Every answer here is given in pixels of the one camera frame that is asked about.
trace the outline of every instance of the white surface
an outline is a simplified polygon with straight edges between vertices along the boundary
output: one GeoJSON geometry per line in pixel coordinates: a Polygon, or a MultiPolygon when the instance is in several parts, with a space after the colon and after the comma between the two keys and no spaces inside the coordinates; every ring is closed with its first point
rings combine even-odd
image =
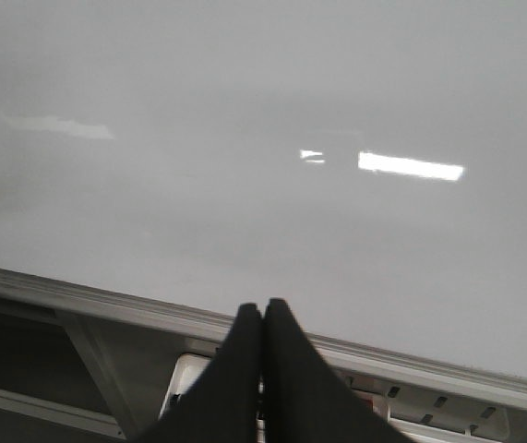
{"type": "Polygon", "coordinates": [[[0,2],[0,267],[527,377],[527,2],[0,2]]]}

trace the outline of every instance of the black object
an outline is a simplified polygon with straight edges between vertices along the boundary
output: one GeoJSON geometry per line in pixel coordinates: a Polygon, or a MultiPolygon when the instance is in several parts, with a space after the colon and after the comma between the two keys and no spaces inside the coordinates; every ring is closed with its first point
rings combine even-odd
{"type": "Polygon", "coordinates": [[[267,443],[411,443],[337,378],[281,299],[268,305],[263,342],[267,443]]]}
{"type": "Polygon", "coordinates": [[[136,443],[254,443],[261,314],[241,305],[222,347],[191,389],[136,443]]]}

